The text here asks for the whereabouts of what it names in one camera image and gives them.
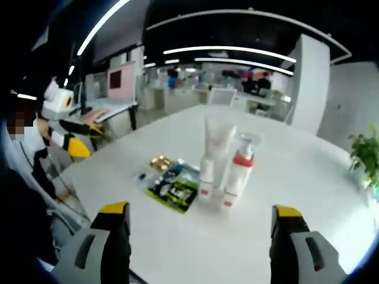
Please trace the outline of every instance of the white bottle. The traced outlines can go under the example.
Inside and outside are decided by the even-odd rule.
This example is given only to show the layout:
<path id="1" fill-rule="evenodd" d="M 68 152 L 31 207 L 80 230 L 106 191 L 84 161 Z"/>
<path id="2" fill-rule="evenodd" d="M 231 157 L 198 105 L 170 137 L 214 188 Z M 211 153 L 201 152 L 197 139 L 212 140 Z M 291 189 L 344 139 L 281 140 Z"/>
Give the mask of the white bottle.
<path id="1" fill-rule="evenodd" d="M 216 118 L 205 118 L 205 155 L 213 161 L 213 187 L 221 187 L 229 147 L 235 136 L 237 126 L 222 123 Z"/>
<path id="2" fill-rule="evenodd" d="M 206 155 L 200 161 L 199 198 L 209 200 L 213 189 L 213 160 Z"/>
<path id="3" fill-rule="evenodd" d="M 251 139 L 244 138 L 243 145 L 237 150 L 226 180 L 222 207 L 236 205 L 246 187 L 253 169 L 253 149 Z"/>

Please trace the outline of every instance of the white table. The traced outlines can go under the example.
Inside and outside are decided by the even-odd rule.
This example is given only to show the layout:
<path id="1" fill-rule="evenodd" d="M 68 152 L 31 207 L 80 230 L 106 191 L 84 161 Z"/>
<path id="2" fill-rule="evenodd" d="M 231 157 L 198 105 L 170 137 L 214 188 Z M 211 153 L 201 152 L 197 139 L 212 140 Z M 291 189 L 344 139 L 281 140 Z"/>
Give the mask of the white table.
<path id="1" fill-rule="evenodd" d="M 206 115 L 264 137 L 247 188 L 230 215 L 198 200 L 179 214 L 132 181 L 160 154 L 198 165 Z M 347 178 L 348 168 L 347 152 L 311 134 L 228 106 L 200 105 L 101 149 L 77 165 L 73 184 L 92 220 L 105 204 L 130 201 L 130 268 L 148 283 L 269 283 L 274 204 L 300 210 L 311 230 L 320 231 L 339 251 L 348 272 L 364 255 L 373 221 Z"/>
<path id="2" fill-rule="evenodd" d="M 248 101 L 269 105 L 271 107 L 275 106 L 277 103 L 273 99 L 260 98 L 248 93 L 238 92 L 233 96 L 232 101 L 230 102 L 230 107 L 243 112 L 247 112 Z"/>
<path id="3" fill-rule="evenodd" d="M 139 100 L 139 109 L 149 111 L 165 107 L 165 90 L 160 86 L 148 86 L 144 89 Z"/>
<path id="4" fill-rule="evenodd" d="M 93 111 L 97 111 L 103 108 L 108 109 L 108 112 L 99 117 L 96 122 L 101 123 L 115 115 L 118 115 L 124 111 L 130 110 L 137 105 L 134 99 L 108 99 L 100 98 L 91 102 L 87 102 L 88 107 L 92 107 Z"/>
<path id="5" fill-rule="evenodd" d="M 243 92 L 238 92 L 237 97 L 240 99 L 245 99 L 247 101 L 257 102 L 259 104 L 269 105 L 271 107 L 273 107 L 277 103 L 273 99 L 261 98 L 259 96 L 250 95 L 248 93 L 243 93 Z"/>

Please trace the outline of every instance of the ceiling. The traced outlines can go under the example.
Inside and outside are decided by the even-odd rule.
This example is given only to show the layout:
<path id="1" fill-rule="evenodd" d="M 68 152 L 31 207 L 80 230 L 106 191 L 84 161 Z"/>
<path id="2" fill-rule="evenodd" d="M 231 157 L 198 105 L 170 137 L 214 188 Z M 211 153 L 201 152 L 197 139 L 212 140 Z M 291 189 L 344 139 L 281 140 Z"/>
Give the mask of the ceiling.
<path id="1" fill-rule="evenodd" d="M 333 3 L 321 5 L 320 1 L 201 1 L 201 0 L 157 0 L 153 1 L 152 12 L 147 21 L 150 27 L 158 22 L 199 11 L 215 9 L 244 9 L 270 12 L 301 21 L 330 34 L 344 45 L 352 57 L 339 63 L 375 59 L 377 38 L 374 33 L 374 18 L 359 7 L 349 9 Z M 271 51 L 288 55 L 294 48 L 301 33 L 308 34 L 330 47 L 331 59 L 337 59 L 346 52 L 324 37 L 308 29 L 277 20 L 251 14 L 201 15 L 161 25 L 145 33 L 144 45 L 146 63 L 164 64 L 165 60 L 180 59 L 189 63 L 195 57 L 209 57 L 209 51 L 188 51 L 163 55 L 164 50 L 192 46 L 238 46 Z M 227 51 L 229 58 L 248 60 L 279 67 L 281 59 L 243 51 Z"/>
<path id="2" fill-rule="evenodd" d="M 99 18 L 117 0 L 68 0 L 64 11 L 50 25 L 49 42 L 43 54 L 49 54 L 49 65 L 55 75 L 67 76 L 72 64 L 71 54 L 76 53 L 86 35 Z M 320 1 L 257 1 L 257 0 L 152 0 L 146 18 L 146 27 L 161 21 L 199 11 L 215 9 L 254 8 L 258 11 L 283 15 L 310 25 L 345 46 L 352 57 L 344 62 L 377 60 L 378 33 L 374 31 L 374 10 L 352 4 L 351 7 Z M 213 14 L 186 18 L 161 25 L 144 32 L 143 44 L 146 63 L 164 64 L 165 60 L 180 59 L 191 63 L 195 57 L 209 57 L 209 51 L 188 51 L 164 56 L 163 51 L 192 46 L 238 46 L 288 55 L 301 33 L 322 40 L 330 46 L 331 58 L 345 54 L 323 37 L 298 25 L 258 15 Z M 93 40 L 82 56 L 83 72 L 93 72 Z M 280 66 L 281 59 L 244 51 L 228 51 L 231 59 L 242 59 L 271 66 Z"/>

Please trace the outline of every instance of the tube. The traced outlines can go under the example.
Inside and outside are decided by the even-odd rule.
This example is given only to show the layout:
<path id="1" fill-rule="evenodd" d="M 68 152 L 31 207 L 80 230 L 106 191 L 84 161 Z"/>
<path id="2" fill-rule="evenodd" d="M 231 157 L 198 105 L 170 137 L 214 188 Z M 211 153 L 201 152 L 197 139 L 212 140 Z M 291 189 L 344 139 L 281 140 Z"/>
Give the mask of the tube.
<path id="1" fill-rule="evenodd" d="M 213 188 L 221 187 L 227 154 L 236 130 L 237 126 L 233 124 L 205 118 L 205 156 L 213 161 Z"/>

